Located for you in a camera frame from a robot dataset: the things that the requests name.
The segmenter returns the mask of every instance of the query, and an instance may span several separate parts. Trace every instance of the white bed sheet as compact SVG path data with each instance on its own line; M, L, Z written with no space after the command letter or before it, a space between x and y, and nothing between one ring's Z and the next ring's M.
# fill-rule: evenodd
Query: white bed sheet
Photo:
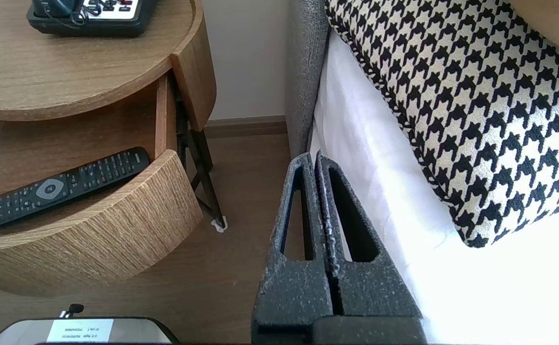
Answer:
M423 315L431 344L559 344L559 214L464 245L396 119L330 37L310 152L338 162Z

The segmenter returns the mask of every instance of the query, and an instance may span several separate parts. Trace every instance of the houndstooth pillow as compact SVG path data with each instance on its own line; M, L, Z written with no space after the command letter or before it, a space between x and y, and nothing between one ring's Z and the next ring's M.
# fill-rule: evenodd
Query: houndstooth pillow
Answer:
M559 212L559 47L502 0L328 0L470 247Z

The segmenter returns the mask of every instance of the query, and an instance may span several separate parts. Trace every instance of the remote control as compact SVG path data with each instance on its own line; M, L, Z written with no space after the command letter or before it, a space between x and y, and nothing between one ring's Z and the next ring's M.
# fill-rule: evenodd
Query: remote control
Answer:
M0 225L130 179L147 166L147 151L134 147L2 194Z

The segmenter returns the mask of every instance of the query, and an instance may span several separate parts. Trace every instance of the wooden drawer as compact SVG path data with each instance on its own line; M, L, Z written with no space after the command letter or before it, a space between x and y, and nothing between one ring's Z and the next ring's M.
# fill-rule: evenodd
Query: wooden drawer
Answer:
M142 146L151 165L125 185L0 229L0 289L56 295L152 266L202 218L174 148L167 78L85 114L0 121L0 194Z

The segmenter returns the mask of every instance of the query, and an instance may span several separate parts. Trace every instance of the wooden tabletop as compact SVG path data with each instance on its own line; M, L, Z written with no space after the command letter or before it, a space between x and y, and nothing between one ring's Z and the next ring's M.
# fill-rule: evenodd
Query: wooden tabletop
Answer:
M137 38L57 37L26 19L29 0L0 0L0 120L91 111L156 81L192 27L199 0L159 0Z

